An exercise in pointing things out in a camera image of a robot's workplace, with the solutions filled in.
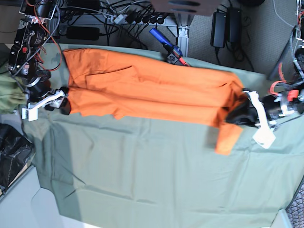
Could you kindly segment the robot arm at right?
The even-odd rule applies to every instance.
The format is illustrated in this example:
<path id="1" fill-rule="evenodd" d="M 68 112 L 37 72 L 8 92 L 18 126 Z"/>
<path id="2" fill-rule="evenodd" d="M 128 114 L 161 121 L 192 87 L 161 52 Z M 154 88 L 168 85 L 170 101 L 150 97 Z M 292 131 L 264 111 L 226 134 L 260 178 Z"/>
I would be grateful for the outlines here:
<path id="1" fill-rule="evenodd" d="M 58 26 L 52 31 L 47 24 L 57 15 L 61 20 L 60 10 L 54 0 L 24 0 L 20 7 L 20 20 L 14 44 L 10 50 L 8 70 L 26 97 L 27 105 L 22 108 L 22 118 L 29 121 L 38 118 L 38 109 L 60 110 L 61 114 L 69 115 L 71 105 L 68 100 L 69 89 L 61 87 L 52 89 L 51 73 L 58 69 L 43 67 L 44 61 L 40 52 L 45 51 L 44 45 L 53 39 Z"/>

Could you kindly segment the robot arm at left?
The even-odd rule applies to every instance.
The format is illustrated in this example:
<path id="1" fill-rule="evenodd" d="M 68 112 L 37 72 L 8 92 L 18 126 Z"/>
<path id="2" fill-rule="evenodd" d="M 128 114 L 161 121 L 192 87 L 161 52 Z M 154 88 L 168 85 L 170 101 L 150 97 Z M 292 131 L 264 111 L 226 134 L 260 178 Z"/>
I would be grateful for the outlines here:
<path id="1" fill-rule="evenodd" d="M 304 113 L 304 3 L 301 0 L 241 0 L 230 7 L 235 26 L 248 18 L 241 37 L 252 35 L 243 49 L 250 69 L 235 72 L 243 83 L 239 103 L 226 122 L 275 129 L 290 116 Z"/>

